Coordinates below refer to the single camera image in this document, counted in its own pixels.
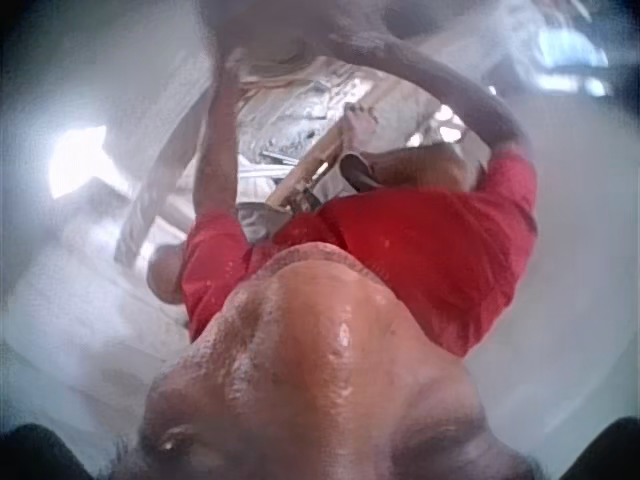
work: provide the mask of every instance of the red t-shirt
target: red t-shirt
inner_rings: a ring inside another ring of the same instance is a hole
[[[464,356],[511,303],[536,240],[535,195],[533,166],[508,150],[494,155],[474,192],[388,188],[334,199],[294,217],[271,245],[250,245],[230,215],[201,216],[182,279],[191,339],[275,254],[324,242],[385,282],[432,341]]]

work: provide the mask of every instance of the man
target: man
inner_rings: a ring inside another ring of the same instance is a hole
[[[413,186],[336,199],[251,246],[233,216],[237,78],[219,76],[180,275],[194,343],[152,385],[110,478],[538,478],[492,434],[460,358],[511,301],[535,240],[534,171],[505,107],[480,87],[444,95],[490,132],[474,192],[421,189],[405,171],[397,183]],[[356,125],[372,126],[352,114],[359,158]],[[416,153],[399,152],[400,173]],[[389,165],[374,160],[376,180]]]

